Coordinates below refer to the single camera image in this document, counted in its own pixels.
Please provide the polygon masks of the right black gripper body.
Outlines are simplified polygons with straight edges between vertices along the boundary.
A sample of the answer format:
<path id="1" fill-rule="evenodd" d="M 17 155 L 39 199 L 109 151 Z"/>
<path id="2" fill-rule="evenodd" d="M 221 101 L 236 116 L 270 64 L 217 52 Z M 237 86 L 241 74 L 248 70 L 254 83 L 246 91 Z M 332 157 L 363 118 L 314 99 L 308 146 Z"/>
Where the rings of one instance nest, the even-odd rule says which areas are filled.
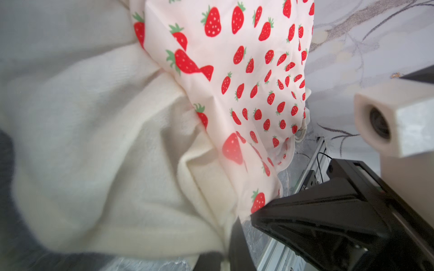
<path id="1" fill-rule="evenodd" d="M 361 161 L 333 159 L 318 185 L 328 271 L 431 271 L 434 230 Z"/>

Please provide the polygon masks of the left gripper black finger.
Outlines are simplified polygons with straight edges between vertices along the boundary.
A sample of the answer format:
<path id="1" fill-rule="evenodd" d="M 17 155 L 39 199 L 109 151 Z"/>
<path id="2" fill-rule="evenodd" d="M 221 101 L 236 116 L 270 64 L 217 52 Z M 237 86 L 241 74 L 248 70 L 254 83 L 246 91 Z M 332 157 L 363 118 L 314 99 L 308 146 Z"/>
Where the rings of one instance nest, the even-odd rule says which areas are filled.
<path id="1" fill-rule="evenodd" d="M 233 225 L 227 256 L 219 252 L 201 254 L 194 271 L 256 271 L 240 219 Z"/>

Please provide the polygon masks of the strawberry print pillow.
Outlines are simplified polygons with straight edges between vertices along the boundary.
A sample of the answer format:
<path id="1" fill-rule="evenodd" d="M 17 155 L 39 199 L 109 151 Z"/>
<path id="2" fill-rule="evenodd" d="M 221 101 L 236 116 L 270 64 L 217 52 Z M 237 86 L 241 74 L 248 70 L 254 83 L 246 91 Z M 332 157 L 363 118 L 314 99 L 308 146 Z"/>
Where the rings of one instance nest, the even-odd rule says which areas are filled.
<path id="1" fill-rule="evenodd" d="M 314 1 L 2 1 L 8 230 L 49 252 L 227 256 L 283 194 Z"/>

